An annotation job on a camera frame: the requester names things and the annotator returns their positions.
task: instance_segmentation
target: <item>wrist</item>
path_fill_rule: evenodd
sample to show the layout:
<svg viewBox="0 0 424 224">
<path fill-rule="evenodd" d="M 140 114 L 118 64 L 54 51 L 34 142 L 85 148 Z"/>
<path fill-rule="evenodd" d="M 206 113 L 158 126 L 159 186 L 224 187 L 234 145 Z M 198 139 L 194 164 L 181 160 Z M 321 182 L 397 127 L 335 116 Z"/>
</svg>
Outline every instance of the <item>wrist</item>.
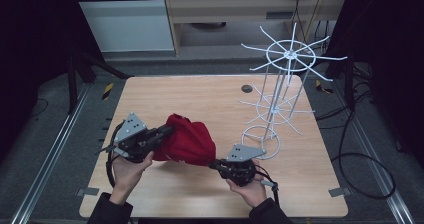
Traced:
<svg viewBox="0 0 424 224">
<path fill-rule="evenodd" d="M 112 194 L 109 197 L 109 201 L 114 204 L 122 206 L 125 204 L 130 194 L 131 194 L 131 190 L 125 190 L 125 189 L 117 188 L 115 186 L 113 188 Z"/>
</svg>

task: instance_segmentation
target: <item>metal bracket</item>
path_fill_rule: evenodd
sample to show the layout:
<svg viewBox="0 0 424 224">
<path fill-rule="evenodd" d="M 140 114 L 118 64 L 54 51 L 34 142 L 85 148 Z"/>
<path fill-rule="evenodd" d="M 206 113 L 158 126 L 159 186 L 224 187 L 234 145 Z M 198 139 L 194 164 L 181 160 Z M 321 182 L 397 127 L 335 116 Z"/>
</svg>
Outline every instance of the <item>metal bracket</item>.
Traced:
<svg viewBox="0 0 424 224">
<path fill-rule="evenodd" d="M 262 148 L 235 144 L 227 157 L 227 161 L 244 162 L 265 154 L 266 151 Z"/>
<path fill-rule="evenodd" d="M 84 195 L 97 196 L 98 193 L 99 193 L 99 188 L 87 187 L 85 189 L 83 188 L 78 189 L 77 192 L 75 193 L 75 196 L 84 196 Z"/>
<path fill-rule="evenodd" d="M 130 138 L 146 128 L 146 124 L 144 124 L 144 122 L 141 121 L 134 112 L 131 112 L 122 125 L 121 130 L 119 130 L 116 135 L 115 141 L 118 142 Z"/>
<path fill-rule="evenodd" d="M 348 196 L 353 194 L 348 187 L 345 187 L 345 188 L 339 187 L 339 188 L 328 190 L 328 192 L 330 193 L 331 197 Z"/>
</svg>

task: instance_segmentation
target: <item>gray floor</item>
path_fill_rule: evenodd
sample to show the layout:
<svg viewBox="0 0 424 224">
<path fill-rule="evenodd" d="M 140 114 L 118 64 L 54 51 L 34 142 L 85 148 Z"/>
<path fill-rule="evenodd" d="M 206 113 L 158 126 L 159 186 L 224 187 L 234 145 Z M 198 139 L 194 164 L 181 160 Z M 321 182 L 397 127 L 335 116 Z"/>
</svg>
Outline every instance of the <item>gray floor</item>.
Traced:
<svg viewBox="0 0 424 224">
<path fill-rule="evenodd" d="M 223 28 L 185 25 L 185 35 L 178 57 L 146 57 L 138 61 L 110 64 L 133 75 L 251 73 L 249 68 L 264 63 L 264 53 L 246 50 L 240 43 L 255 47 L 268 46 L 270 40 L 260 32 L 259 25 L 276 39 L 289 38 L 289 33 L 279 22 L 227 23 Z M 316 70 L 323 72 L 325 64 L 318 66 Z M 98 76 L 94 84 L 79 85 L 80 91 L 89 88 L 87 98 L 32 211 L 30 222 L 79 223 L 85 220 L 78 213 L 82 197 L 75 196 L 75 193 L 88 184 L 96 162 L 94 152 L 103 143 L 109 127 L 109 118 L 113 117 L 125 84 L 124 80 L 119 80 L 109 73 L 97 68 L 95 71 Z M 305 90 L 317 117 L 344 105 L 339 96 L 342 93 L 337 93 L 337 90 L 341 90 L 340 86 L 343 86 L 342 77 L 334 83 L 322 82 L 324 88 L 335 90 L 334 94 L 316 90 L 315 80 L 316 77 L 311 75 L 305 83 Z M 114 83 L 111 95 L 107 100 L 101 100 L 105 86 L 111 82 Z M 356 95 L 367 90 L 366 86 L 359 86 Z M 65 122 L 68 108 L 66 76 L 59 76 L 45 83 L 39 90 L 39 98 L 41 99 L 34 108 L 34 117 L 28 120 L 9 158 L 0 167 L 1 223 L 9 223 L 17 211 Z M 353 194 L 345 197 L 349 208 L 346 217 L 294 218 L 296 223 L 424 223 L 424 170 L 412 155 L 396 151 L 394 137 L 371 100 L 366 98 L 357 104 L 357 119 L 347 129 L 343 152 L 364 151 L 361 144 L 364 142 L 364 136 L 361 136 L 358 129 L 363 130 L 366 133 L 365 141 L 371 144 L 379 159 L 394 175 L 397 183 L 396 194 L 401 197 L 413 221 L 396 220 L 390 204 L 392 199 L 373 200 L 352 190 Z M 345 123 L 346 118 L 347 112 L 342 112 L 319 121 L 318 124 L 320 127 L 340 126 Z M 329 156 L 336 156 L 342 128 L 322 129 L 321 133 Z M 375 177 L 368 161 L 347 157 L 343 159 L 343 166 L 355 186 L 366 192 L 381 195 L 379 178 Z M 334 168 L 341 186 L 348 187 L 336 162 Z"/>
</svg>

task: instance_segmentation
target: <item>black wall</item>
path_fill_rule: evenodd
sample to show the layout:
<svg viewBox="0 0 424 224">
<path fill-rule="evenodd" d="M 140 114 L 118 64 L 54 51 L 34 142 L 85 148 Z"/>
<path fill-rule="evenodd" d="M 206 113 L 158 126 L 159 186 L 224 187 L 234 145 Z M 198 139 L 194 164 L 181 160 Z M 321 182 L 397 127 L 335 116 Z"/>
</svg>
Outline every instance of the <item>black wall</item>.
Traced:
<svg viewBox="0 0 424 224">
<path fill-rule="evenodd" d="M 333 50 L 371 65 L 380 109 L 403 150 L 424 167 L 423 0 L 347 0 L 342 15 Z"/>
<path fill-rule="evenodd" d="M 0 161 L 30 116 L 39 86 L 67 72 L 75 47 L 103 61 L 78 3 L 0 0 Z"/>
</svg>

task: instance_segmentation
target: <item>white cabinet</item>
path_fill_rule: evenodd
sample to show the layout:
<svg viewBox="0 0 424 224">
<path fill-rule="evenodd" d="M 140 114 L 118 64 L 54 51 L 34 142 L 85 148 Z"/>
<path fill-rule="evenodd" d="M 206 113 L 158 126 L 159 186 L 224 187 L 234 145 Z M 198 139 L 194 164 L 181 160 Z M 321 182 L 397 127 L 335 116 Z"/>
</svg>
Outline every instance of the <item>white cabinet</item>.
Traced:
<svg viewBox="0 0 424 224">
<path fill-rule="evenodd" d="M 81 2 L 106 59 L 174 52 L 164 1 Z"/>
</svg>

